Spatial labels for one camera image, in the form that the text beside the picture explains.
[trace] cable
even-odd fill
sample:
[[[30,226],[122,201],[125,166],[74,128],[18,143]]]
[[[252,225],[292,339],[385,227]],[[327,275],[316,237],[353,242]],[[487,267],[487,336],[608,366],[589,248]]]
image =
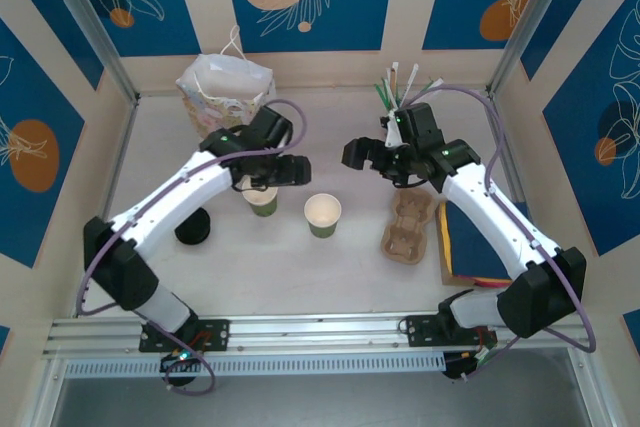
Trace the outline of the cable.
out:
[[[99,312],[104,312],[105,310],[108,310],[108,309],[110,309],[112,307],[115,307],[117,305],[115,302],[112,302],[110,304],[103,305],[102,307],[98,307],[97,309],[93,309],[93,310],[89,310],[89,311],[84,310],[84,306],[83,306],[84,294],[85,294],[85,291],[87,290],[87,287],[88,287],[88,284],[89,284],[89,280],[93,276],[93,272],[98,267],[98,264],[100,263],[100,261],[107,254],[109,249],[111,249],[111,247],[113,247],[113,245],[118,241],[118,239],[120,239],[122,237],[122,234],[124,234],[127,230],[129,230],[131,227],[133,227],[136,224],[136,222],[138,220],[140,220],[140,218],[149,211],[149,209],[151,209],[154,205],[156,205],[169,192],[173,191],[176,187],[178,187],[183,182],[186,182],[187,180],[189,180],[194,175],[202,172],[205,169],[208,169],[209,167],[213,167],[214,165],[218,165],[218,164],[220,164],[222,162],[227,162],[229,160],[240,159],[240,158],[243,158],[243,157],[259,157],[259,156],[262,156],[262,155],[281,154],[282,152],[284,152],[286,150],[289,150],[289,149],[292,149],[292,148],[296,147],[302,141],[302,139],[304,138],[304,136],[307,133],[307,117],[304,114],[304,112],[302,111],[302,109],[295,102],[292,102],[292,101],[286,100],[286,99],[270,100],[267,103],[265,103],[264,105],[265,105],[265,107],[268,107],[268,106],[273,105],[273,104],[285,104],[285,105],[288,105],[289,107],[292,107],[298,113],[298,115],[300,116],[300,120],[302,121],[302,127],[301,127],[301,130],[300,130],[300,134],[298,134],[298,136],[294,140],[292,140],[289,144],[284,145],[283,147],[278,147],[278,148],[275,148],[275,149],[248,150],[248,151],[245,151],[245,152],[233,152],[231,154],[223,155],[222,157],[216,157],[215,159],[210,160],[209,162],[206,162],[206,163],[204,163],[202,165],[194,167],[189,172],[187,172],[184,177],[180,177],[180,178],[174,180],[169,185],[167,185],[164,189],[162,189],[160,192],[158,192],[158,194],[156,194],[149,202],[147,202],[145,205],[143,205],[135,213],[135,215],[132,217],[132,220],[126,222],[120,229],[118,229],[117,232],[115,232],[109,238],[109,240],[100,248],[100,250],[98,251],[96,256],[89,263],[89,267],[87,267],[87,269],[86,269],[86,271],[84,273],[84,276],[82,277],[82,281],[80,282],[80,288],[78,289],[78,294],[76,295],[76,314],[77,315],[91,316],[91,315],[95,315],[95,314],[97,314]],[[184,342],[180,341],[173,334],[171,334],[170,332],[167,332],[166,330],[164,330],[162,327],[157,325],[155,322],[146,319],[144,316],[140,315],[138,312],[136,312],[136,314],[138,314],[138,316],[140,316],[143,320],[146,320],[149,323],[149,325],[151,325],[154,329],[158,330],[158,332],[160,332],[165,337],[167,337],[171,341],[175,342],[180,347],[182,347],[187,352],[189,352],[191,355],[193,355],[196,359],[198,359],[205,366],[205,368],[211,374],[211,386],[208,387],[205,390],[195,391],[194,392],[194,391],[187,391],[187,390],[181,390],[181,389],[174,389],[173,386],[168,384],[169,372],[171,370],[171,369],[168,369],[168,371],[167,371],[167,373],[165,375],[165,383],[167,383],[167,388],[172,390],[173,392],[179,393],[181,395],[189,395],[189,396],[204,395],[204,394],[207,394],[207,393],[211,392],[213,390],[213,385],[214,385],[214,382],[215,382],[215,375],[213,373],[213,369],[207,363],[207,361],[204,359],[204,357],[202,355],[200,355],[198,352],[196,352],[194,349],[192,349],[191,347],[186,345]]]
[[[511,212],[511,210],[505,205],[505,203],[502,202],[502,200],[498,197],[498,195],[495,192],[492,192],[492,189],[491,189],[491,172],[493,171],[493,167],[495,166],[496,162],[500,158],[500,155],[502,154],[502,151],[503,151],[503,149],[505,147],[505,143],[506,143],[506,135],[505,135],[504,123],[502,122],[502,119],[500,118],[500,115],[498,114],[498,111],[493,106],[493,104],[491,102],[489,102],[489,100],[486,97],[478,94],[477,92],[475,92],[475,91],[473,91],[471,89],[467,89],[465,87],[461,87],[461,86],[457,86],[457,85],[442,84],[442,85],[439,85],[437,87],[432,87],[430,89],[427,89],[424,92],[418,93],[417,95],[413,96],[411,99],[405,101],[402,104],[401,108],[408,107],[408,106],[412,105],[416,100],[418,100],[419,98],[421,98],[422,96],[424,96],[428,92],[436,92],[438,90],[449,90],[449,91],[454,91],[454,92],[461,92],[463,94],[467,94],[467,95],[473,97],[474,99],[476,99],[476,100],[480,101],[480,103],[482,103],[482,105],[484,106],[484,108],[487,111],[487,113],[489,115],[491,115],[491,117],[493,117],[493,119],[495,120],[496,125],[498,126],[498,146],[496,147],[495,152],[493,153],[493,155],[491,156],[491,159],[489,160],[489,162],[487,164],[487,169],[485,171],[485,176],[484,176],[484,187],[485,187],[486,191],[489,193],[489,196],[491,197],[491,199],[493,199],[493,201],[496,204],[498,204],[498,206],[504,211],[504,213],[507,214],[507,216],[511,219],[511,221],[524,234],[524,236],[527,238],[527,240],[529,242],[533,242],[535,240],[535,236],[531,232],[529,232],[529,229],[520,221],[520,219],[518,219],[518,217],[513,212]],[[587,312],[585,311],[584,307],[582,306],[582,303],[580,302],[580,299],[578,299],[578,295],[576,294],[575,290],[573,290],[573,287],[571,286],[571,283],[569,282],[567,277],[564,275],[564,273],[562,272],[562,270],[560,269],[560,267],[558,266],[556,261],[553,259],[553,256],[551,254],[549,254],[540,244],[538,244],[536,246],[536,250],[540,253],[540,255],[542,255],[544,260],[549,264],[549,266],[551,267],[553,272],[556,274],[556,276],[560,280],[560,283],[565,288],[565,290],[567,292],[567,295],[569,296],[569,298],[571,299],[571,302],[573,303],[574,307],[576,308],[576,312],[580,316],[580,320],[582,321],[582,325],[584,326],[585,331],[587,332],[587,338],[588,338],[589,344],[586,345],[586,346],[582,345],[581,343],[579,343],[579,342],[567,337],[566,335],[562,334],[561,332],[557,332],[556,330],[551,329],[549,327],[545,328],[544,331],[547,332],[547,333],[550,333],[552,335],[555,335],[559,339],[564,340],[565,342],[567,342],[571,346],[573,346],[573,347],[575,347],[575,348],[577,348],[579,350],[582,350],[583,352],[586,352],[588,354],[591,354],[591,353],[595,352],[595,350],[596,350],[596,337],[595,337],[595,333],[593,331],[593,326],[591,325],[591,322],[589,321],[589,317],[587,316]],[[509,343],[507,343],[507,345],[503,349],[501,349],[500,353],[496,354],[496,356],[492,360],[495,360],[503,352],[506,352],[507,350],[509,350],[513,346],[513,344],[515,344],[518,340],[519,340],[519,337],[516,337],[516,338],[512,339]],[[478,370],[476,370],[473,373],[473,375],[477,374],[481,370],[482,370],[482,368],[479,368]]]

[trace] bag handle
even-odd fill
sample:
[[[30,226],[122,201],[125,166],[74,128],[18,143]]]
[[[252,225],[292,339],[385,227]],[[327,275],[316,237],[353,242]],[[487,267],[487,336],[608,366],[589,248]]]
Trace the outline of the bag handle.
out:
[[[244,53],[242,52],[242,49],[240,47],[238,47],[238,44],[236,44],[236,39],[240,36],[240,26],[238,24],[234,25],[233,27],[231,27],[231,32],[229,32],[229,38],[231,39],[229,41],[229,43],[227,45],[224,46],[224,48],[220,51],[220,55],[223,55],[225,50],[227,50],[229,47],[233,46],[235,47],[235,49],[238,51],[238,53],[242,56],[242,58],[244,60],[247,60],[247,58],[244,56]]]

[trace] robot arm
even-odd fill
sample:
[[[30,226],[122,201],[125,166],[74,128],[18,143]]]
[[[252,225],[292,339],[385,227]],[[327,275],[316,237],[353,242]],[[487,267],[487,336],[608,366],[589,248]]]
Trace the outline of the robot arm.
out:
[[[398,188],[431,182],[469,217],[513,279],[506,289],[466,291],[443,301],[438,307],[443,336],[452,338],[458,329],[506,326],[528,338],[572,313],[575,307],[540,248],[550,253],[578,297],[586,268],[582,254],[575,248],[561,250],[539,232],[493,181],[487,189],[478,155],[464,141],[445,143],[428,104],[392,114],[381,119],[390,133],[386,142],[355,139],[345,146],[342,163],[361,170],[369,160],[372,169]],[[412,175],[420,181],[410,184]]]
[[[310,182],[311,166],[306,157],[280,156],[265,150],[286,145],[292,132],[291,122],[268,107],[262,107],[248,126],[233,132],[212,132],[199,151],[142,202],[109,222],[94,217],[85,225],[85,268],[124,229],[98,259],[92,278],[122,309],[135,311],[185,343],[190,342],[198,333],[197,315],[159,283],[148,263],[170,231],[245,176],[251,177],[257,189]],[[262,150],[264,155],[256,154]],[[228,160],[215,165],[216,159]]]

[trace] white cup rim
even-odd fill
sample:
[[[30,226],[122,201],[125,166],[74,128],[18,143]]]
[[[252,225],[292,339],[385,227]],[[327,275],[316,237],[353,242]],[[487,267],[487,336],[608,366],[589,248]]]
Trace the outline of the white cup rim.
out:
[[[319,223],[319,222],[314,222],[313,220],[311,220],[309,218],[309,206],[310,206],[310,203],[314,202],[314,201],[317,201],[318,199],[326,199],[326,200],[332,202],[334,205],[336,205],[338,207],[337,215],[334,215],[330,222]],[[309,222],[314,227],[318,227],[318,228],[331,227],[333,224],[338,222],[338,220],[340,220],[340,217],[342,216],[342,204],[340,203],[340,201],[338,199],[336,199],[331,194],[327,194],[327,193],[315,194],[315,195],[312,195],[311,197],[309,197],[309,199],[307,199],[307,201],[305,202],[305,204],[304,204],[304,216],[307,219],[307,222]]]
[[[242,183],[240,185],[241,185],[241,189],[242,190],[250,189],[251,188],[251,177],[245,177],[245,179],[242,181]],[[258,193],[259,194],[264,194],[264,198],[262,198],[262,199],[260,199],[258,201],[248,198],[248,196],[252,196],[252,195],[255,196]],[[276,198],[276,195],[278,195],[278,188],[277,187],[269,187],[264,192],[257,192],[257,191],[242,192],[242,196],[244,197],[244,200],[249,202],[251,205],[255,205],[256,207],[262,207],[263,205],[269,204],[273,199]]]

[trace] paper cup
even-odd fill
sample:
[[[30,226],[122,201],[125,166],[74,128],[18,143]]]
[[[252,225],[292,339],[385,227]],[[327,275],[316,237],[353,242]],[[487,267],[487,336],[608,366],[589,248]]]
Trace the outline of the paper cup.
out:
[[[264,192],[251,189],[251,179],[247,177],[242,182],[242,196],[251,206],[251,210],[260,217],[269,217],[278,208],[278,188],[269,187]]]
[[[316,194],[304,204],[304,216],[311,233],[321,239],[333,235],[341,214],[342,206],[333,195]]]

